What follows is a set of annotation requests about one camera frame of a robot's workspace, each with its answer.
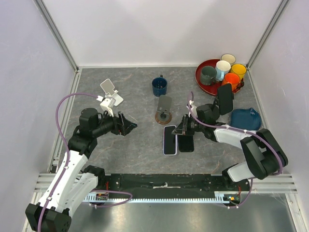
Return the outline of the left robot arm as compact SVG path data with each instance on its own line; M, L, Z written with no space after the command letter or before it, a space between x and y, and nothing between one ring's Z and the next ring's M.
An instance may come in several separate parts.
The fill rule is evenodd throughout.
M68 150L49 188L36 204L26 208L26 217L33 231L66 232L72 217L85 197L93 190L106 185L105 171L88 166L86 172L76 180L81 168L97 146L97 138L109 132L126 136L136 123L127 120L122 112L111 116L99 113L95 108L82 110L79 125L68 142Z

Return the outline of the black round base stand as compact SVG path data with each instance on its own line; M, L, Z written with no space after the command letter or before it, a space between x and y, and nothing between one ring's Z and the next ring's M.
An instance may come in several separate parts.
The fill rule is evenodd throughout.
M215 117L220 116L220 111L219 111L220 103L219 103L219 99L217 96L214 98L213 103L207 103L205 105L211 109L213 116Z

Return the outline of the phone with lilac case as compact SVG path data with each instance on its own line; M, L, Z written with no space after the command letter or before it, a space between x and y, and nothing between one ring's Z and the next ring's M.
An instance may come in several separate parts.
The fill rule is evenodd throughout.
M164 127L163 154L165 156L175 156L178 153L178 137L172 133L175 129L175 125Z

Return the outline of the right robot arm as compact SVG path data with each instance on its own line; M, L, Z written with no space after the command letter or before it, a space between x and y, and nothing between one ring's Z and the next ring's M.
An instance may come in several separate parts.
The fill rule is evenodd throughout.
M270 175L279 175L287 166L288 158L269 130L244 130L217 122L219 109L211 104L196 107L190 101L187 108L189 113L183 116L172 134L193 136L201 132L207 139L237 147L244 154L243 163L222 172L221 184L224 189L233 190L244 179L263 180Z

